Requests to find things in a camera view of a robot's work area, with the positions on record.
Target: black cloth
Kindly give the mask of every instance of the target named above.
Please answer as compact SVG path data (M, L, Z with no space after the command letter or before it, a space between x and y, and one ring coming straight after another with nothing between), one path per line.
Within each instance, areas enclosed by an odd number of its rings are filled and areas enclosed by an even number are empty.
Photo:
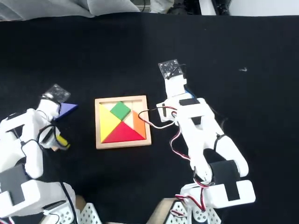
M176 58L187 64L189 88L228 118L225 132L249 164L256 202L232 207L225 223L293 223L298 23L159 14L0 22L0 116L37 106L54 83L71 92L79 108L59 123L71 148L53 155L64 181L104 221L143 224L192 182L188 162L168 145L177 128L151 129L151 146L96 150L94 99L146 94L154 108L166 97L157 64ZM150 119L159 124L157 114ZM175 146L186 153L182 139Z

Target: tangram puzzle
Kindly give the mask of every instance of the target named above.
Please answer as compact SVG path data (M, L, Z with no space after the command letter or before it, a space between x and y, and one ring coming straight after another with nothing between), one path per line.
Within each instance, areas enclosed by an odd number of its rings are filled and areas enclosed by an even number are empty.
M97 149L150 145L150 126L138 117L144 110L146 96L95 99Z

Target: wooden frame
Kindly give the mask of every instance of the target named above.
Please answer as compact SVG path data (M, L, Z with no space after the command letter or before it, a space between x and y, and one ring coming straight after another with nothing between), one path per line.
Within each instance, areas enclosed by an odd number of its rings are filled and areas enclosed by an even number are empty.
M112 142L112 143L101 143L100 139L100 103L118 102L118 101L140 101L142 102L142 110L147 110L146 96L131 96L131 97L115 97L115 98L99 98L94 101L95 108L95 128L96 128L96 148L120 148L120 147L134 147L134 146L146 146L151 145L150 126L145 123L145 140L138 141L123 141L123 142ZM142 113L142 118L149 120L148 112Z

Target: blue triangle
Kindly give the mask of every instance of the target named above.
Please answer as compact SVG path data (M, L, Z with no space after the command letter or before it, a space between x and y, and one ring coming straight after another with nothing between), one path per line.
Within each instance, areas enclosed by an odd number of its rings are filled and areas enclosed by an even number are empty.
M65 104L65 103L62 103L61 104L61 108L60 108L59 117L56 118L56 119L59 119L59 118L65 116L65 115L67 115L69 112L73 111L77 107L78 107L77 104Z

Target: green square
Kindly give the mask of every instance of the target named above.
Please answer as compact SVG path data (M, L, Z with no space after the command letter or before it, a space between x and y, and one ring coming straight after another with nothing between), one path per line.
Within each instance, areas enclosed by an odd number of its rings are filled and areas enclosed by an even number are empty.
M124 105L123 102L119 101L112 109L111 113L114 114L118 119L124 120L124 118L130 113L131 109Z

